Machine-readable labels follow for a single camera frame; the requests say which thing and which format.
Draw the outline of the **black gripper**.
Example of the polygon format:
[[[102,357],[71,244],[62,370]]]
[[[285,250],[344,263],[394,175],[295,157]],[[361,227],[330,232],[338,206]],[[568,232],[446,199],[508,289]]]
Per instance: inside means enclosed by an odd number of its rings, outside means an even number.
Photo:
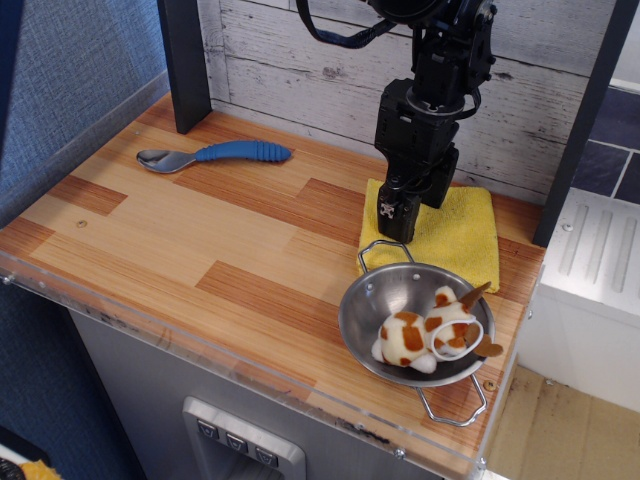
[[[377,198],[382,235],[409,243],[421,203],[441,207],[459,158],[454,144],[458,129],[452,114],[430,111],[415,98],[412,80],[394,80],[384,89],[374,141],[387,160]],[[422,193],[421,200],[416,193]]]

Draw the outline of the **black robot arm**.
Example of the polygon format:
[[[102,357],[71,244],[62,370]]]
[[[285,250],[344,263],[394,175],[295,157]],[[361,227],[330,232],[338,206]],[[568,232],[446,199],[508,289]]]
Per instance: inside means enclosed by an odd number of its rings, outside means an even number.
[[[491,1],[375,1],[384,19],[412,30],[412,78],[383,91],[374,145],[387,160],[377,199],[378,229],[412,241],[419,209],[439,208],[456,170],[454,137],[481,104],[496,58]]]

